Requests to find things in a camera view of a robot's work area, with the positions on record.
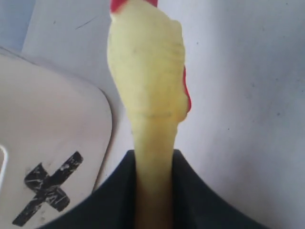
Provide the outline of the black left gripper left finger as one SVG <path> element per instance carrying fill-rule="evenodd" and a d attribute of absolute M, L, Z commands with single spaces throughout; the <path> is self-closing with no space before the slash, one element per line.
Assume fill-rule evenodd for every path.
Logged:
<path fill-rule="evenodd" d="M 82 203 L 47 223 L 44 229 L 133 229 L 135 156 L 126 152 L 106 181 Z"/>

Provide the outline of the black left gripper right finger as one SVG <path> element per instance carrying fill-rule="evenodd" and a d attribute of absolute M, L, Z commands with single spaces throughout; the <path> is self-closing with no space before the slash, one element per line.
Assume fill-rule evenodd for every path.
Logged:
<path fill-rule="evenodd" d="M 265 229 L 218 196 L 192 169 L 181 151 L 173 154 L 175 229 Z"/>

